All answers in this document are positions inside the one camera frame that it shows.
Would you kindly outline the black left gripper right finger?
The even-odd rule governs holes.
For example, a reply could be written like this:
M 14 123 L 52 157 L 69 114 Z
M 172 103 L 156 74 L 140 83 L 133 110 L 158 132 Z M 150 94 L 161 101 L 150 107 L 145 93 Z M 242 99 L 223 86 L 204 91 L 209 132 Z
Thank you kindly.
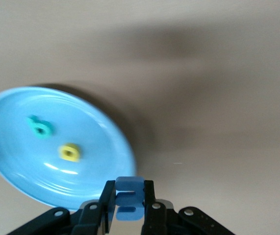
M 167 234 L 167 209 L 163 203 L 157 202 L 153 181 L 144 182 L 144 224 L 142 235 L 166 235 Z

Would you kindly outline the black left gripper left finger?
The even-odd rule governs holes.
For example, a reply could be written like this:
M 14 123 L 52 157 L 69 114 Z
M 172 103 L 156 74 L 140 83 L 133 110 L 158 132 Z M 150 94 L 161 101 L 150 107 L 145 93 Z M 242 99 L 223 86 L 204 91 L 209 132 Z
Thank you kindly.
M 115 211 L 116 189 L 114 181 L 107 181 L 97 201 L 88 201 L 80 209 L 73 235 L 106 235 L 110 231 Z

